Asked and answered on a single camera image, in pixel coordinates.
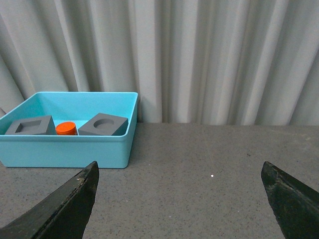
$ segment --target white curtain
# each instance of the white curtain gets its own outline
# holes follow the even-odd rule
[[[319,124],[318,0],[0,0],[0,108],[138,92],[139,121]]]

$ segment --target gray countertop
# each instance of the gray countertop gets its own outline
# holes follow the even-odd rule
[[[83,238],[283,239],[264,161],[319,191],[319,127],[138,123],[129,166],[100,169]],[[0,164],[0,228],[78,171]]]

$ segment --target gray block with square cutout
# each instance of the gray block with square cutout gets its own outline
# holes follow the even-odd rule
[[[52,116],[19,119],[12,122],[6,135],[56,135]]]
[[[129,125],[128,118],[98,113],[78,129],[79,135],[123,135]]]

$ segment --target orange cylinder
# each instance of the orange cylinder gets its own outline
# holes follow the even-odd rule
[[[76,125],[74,122],[63,122],[56,128],[57,135],[77,135]]]

